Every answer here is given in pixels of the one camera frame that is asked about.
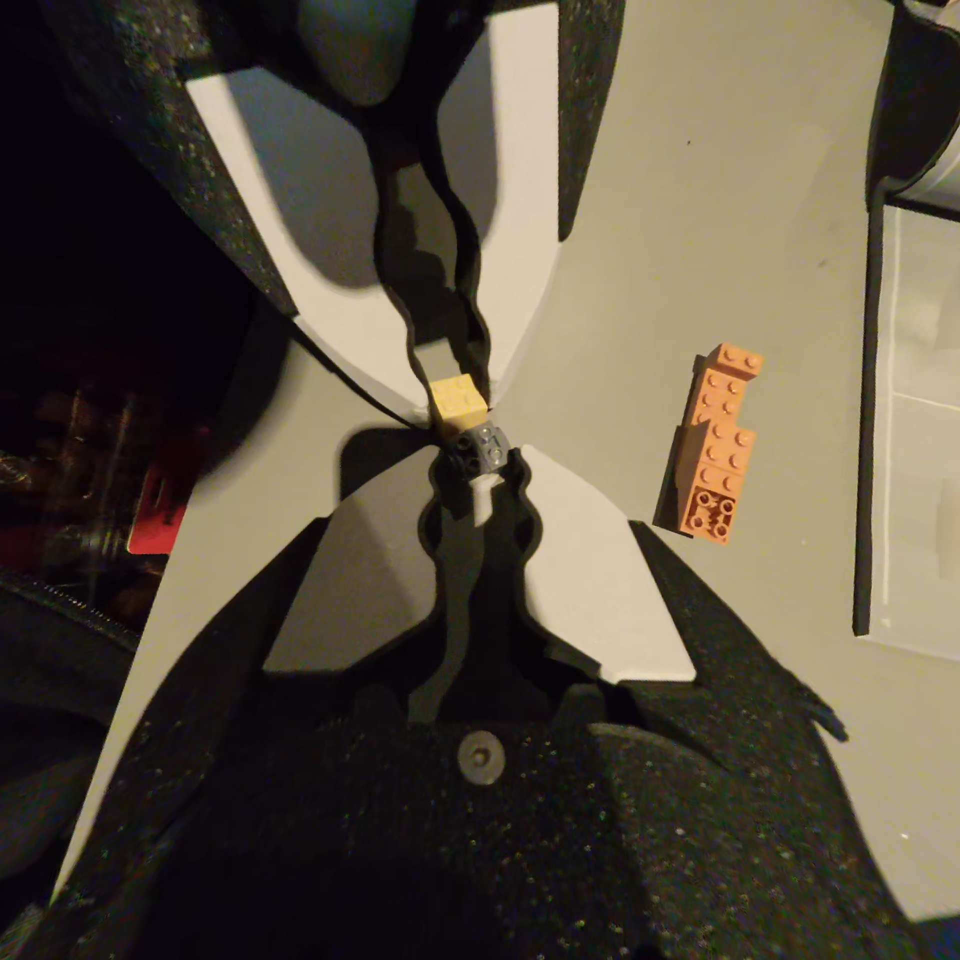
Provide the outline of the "dark grey toy brick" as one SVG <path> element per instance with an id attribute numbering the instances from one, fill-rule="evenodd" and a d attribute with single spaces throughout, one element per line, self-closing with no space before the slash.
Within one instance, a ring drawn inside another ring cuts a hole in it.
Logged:
<path id="1" fill-rule="evenodd" d="M 464 429 L 446 444 L 449 457 L 459 474 L 468 481 L 501 474 L 507 469 L 511 445 L 503 430 L 487 420 Z"/>

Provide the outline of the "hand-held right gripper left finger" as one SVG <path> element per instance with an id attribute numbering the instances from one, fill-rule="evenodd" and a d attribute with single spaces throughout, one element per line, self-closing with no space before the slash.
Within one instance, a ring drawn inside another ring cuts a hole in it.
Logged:
<path id="1" fill-rule="evenodd" d="M 337 506 L 263 668 L 343 673 L 422 626 L 437 572 L 421 520 L 434 498 L 436 448 L 368 480 Z"/>

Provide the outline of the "grey desk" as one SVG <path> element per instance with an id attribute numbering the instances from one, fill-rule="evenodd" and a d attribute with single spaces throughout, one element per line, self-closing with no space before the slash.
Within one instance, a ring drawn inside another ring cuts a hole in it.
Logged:
<path id="1" fill-rule="evenodd" d="M 863 175 L 884 2 L 629 2 L 570 237 L 498 406 L 634 520 L 697 354 L 764 355 L 727 546 L 664 540 L 849 742 L 824 742 L 910 918 L 958 913 L 958 661 L 852 630 Z"/>

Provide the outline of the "red key tag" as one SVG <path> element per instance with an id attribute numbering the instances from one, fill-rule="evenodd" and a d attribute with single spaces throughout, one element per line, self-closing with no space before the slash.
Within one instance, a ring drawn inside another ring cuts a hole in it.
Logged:
<path id="1" fill-rule="evenodd" d="M 169 556 L 200 478 L 210 427 L 174 427 L 161 435 L 141 487 L 126 550 L 134 556 Z"/>

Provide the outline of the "orange brick assembly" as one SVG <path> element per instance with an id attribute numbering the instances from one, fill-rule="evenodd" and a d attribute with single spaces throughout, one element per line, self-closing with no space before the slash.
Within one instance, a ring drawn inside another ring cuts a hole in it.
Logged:
<path id="1" fill-rule="evenodd" d="M 762 354 L 730 342 L 696 357 L 654 511 L 656 526 L 728 543 L 757 439 L 738 416 L 762 366 Z"/>

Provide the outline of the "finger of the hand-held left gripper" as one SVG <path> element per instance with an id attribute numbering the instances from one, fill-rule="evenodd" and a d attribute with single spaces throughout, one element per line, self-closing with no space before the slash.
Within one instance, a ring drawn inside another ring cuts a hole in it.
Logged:
<path id="1" fill-rule="evenodd" d="M 449 186 L 476 234 L 465 291 L 481 322 L 488 404 L 505 396 L 559 254 L 559 11 L 487 19 L 438 108 Z"/>
<path id="2" fill-rule="evenodd" d="M 409 328 L 378 278 L 379 200 L 360 132 L 262 67 L 186 83 L 305 337 L 373 401 L 428 422 Z"/>

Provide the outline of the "grey instruction booklet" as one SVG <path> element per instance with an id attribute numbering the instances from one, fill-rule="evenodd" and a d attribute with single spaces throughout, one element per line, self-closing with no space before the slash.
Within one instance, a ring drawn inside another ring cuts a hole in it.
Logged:
<path id="1" fill-rule="evenodd" d="M 869 217 L 852 627 L 959 657 L 959 4 L 894 2 Z"/>

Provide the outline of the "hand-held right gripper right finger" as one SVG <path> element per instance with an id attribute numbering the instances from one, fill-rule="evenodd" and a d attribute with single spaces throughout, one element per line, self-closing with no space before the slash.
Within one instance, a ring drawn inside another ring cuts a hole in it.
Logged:
<path id="1" fill-rule="evenodd" d="M 538 519 L 525 606 L 554 658 L 611 685 L 693 682 L 694 664 L 627 516 L 532 444 L 519 453 Z"/>

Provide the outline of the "tan toy brick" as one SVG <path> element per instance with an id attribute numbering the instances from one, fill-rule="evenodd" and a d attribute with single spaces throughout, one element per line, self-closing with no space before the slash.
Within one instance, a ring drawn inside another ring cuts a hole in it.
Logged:
<path id="1" fill-rule="evenodd" d="M 440 437 L 456 437 L 489 420 L 489 407 L 469 374 L 431 381 L 428 388 Z"/>

